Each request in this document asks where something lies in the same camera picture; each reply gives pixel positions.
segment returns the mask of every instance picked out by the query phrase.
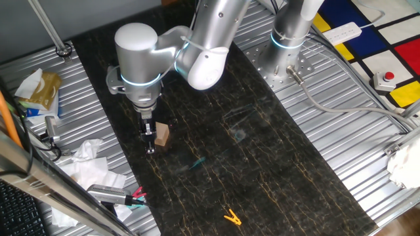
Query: gray cable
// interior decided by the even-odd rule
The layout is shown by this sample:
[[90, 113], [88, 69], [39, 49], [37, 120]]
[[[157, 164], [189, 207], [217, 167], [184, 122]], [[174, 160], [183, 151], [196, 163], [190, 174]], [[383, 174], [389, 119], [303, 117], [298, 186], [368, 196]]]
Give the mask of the gray cable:
[[410, 126], [412, 129], [417, 128], [414, 124], [409, 122], [406, 118], [402, 117], [401, 115], [397, 115], [391, 111], [387, 111], [385, 109], [381, 108], [348, 108], [348, 109], [331, 109], [326, 108], [317, 103], [314, 98], [310, 95], [308, 89], [306, 88], [306, 85], [303, 83], [301, 84], [301, 88], [303, 89], [303, 92], [308, 96], [309, 100], [318, 108], [326, 112], [332, 112], [332, 113], [347, 113], [347, 112], [356, 112], [356, 111], [375, 111], [379, 113], [383, 113], [385, 115], [390, 115], [392, 117], [395, 117], [396, 119], [400, 120], [401, 122], [404, 122], [408, 126]]
[[385, 11], [383, 11], [383, 10], [381, 10], [381, 9], [378, 9], [378, 8], [376, 8], [376, 7], [372, 7], [372, 6], [369, 6], [369, 5], [366, 5], [365, 3], [363, 3], [363, 2], [361, 2], [360, 0], [357, 0], [357, 2], [359, 3], [359, 4], [361, 4], [362, 6], [364, 6], [364, 7], [367, 7], [367, 8], [370, 8], [370, 9], [373, 9], [373, 10], [377, 10], [377, 11], [379, 11], [380, 13], [381, 13], [381, 16], [378, 18], [378, 19], [376, 19], [376, 20], [374, 20], [372, 23], [370, 23], [370, 24], [367, 24], [367, 25], [365, 25], [365, 26], [361, 26], [361, 27], [359, 27], [360, 29], [363, 29], [363, 28], [366, 28], [366, 27], [369, 27], [369, 26], [372, 26], [372, 25], [374, 25], [374, 24], [376, 24], [376, 23], [378, 23], [380, 20], [382, 20], [384, 17], [385, 17]]

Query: wooden block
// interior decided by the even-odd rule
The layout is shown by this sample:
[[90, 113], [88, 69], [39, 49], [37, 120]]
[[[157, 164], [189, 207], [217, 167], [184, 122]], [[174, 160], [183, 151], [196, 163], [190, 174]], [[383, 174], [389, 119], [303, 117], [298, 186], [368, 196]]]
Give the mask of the wooden block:
[[169, 127], [166, 124], [156, 122], [156, 139], [155, 145], [165, 147], [166, 141], [169, 137]]
[[174, 3], [176, 1], [178, 1], [178, 0], [162, 0], [162, 6], [169, 5], [169, 4]]

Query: power strip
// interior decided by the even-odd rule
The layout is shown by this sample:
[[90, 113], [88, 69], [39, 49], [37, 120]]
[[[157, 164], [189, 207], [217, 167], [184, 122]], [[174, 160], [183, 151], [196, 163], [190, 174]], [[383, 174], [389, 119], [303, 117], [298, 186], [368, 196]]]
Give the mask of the power strip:
[[347, 23], [335, 29], [324, 32], [324, 36], [332, 45], [339, 45], [358, 37], [362, 33], [362, 30], [354, 22]]

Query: red emergency stop button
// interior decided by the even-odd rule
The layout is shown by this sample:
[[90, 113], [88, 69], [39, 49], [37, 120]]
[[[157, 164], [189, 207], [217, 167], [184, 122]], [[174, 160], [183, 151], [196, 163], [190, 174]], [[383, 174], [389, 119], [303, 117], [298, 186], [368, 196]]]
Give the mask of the red emergency stop button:
[[386, 72], [385, 73], [385, 76], [383, 77], [384, 79], [386, 79], [386, 80], [391, 80], [391, 79], [394, 79], [394, 74], [393, 74], [393, 72]]

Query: green object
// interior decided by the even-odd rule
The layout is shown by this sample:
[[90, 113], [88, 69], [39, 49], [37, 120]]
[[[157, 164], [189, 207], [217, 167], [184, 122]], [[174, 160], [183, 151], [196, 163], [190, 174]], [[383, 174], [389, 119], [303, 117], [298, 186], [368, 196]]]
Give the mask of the green object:
[[194, 164], [192, 165], [192, 167], [190, 167], [190, 170], [196, 166], [198, 166], [200, 163], [205, 161], [205, 157], [202, 157], [200, 159], [198, 159], [196, 162], [194, 162]]

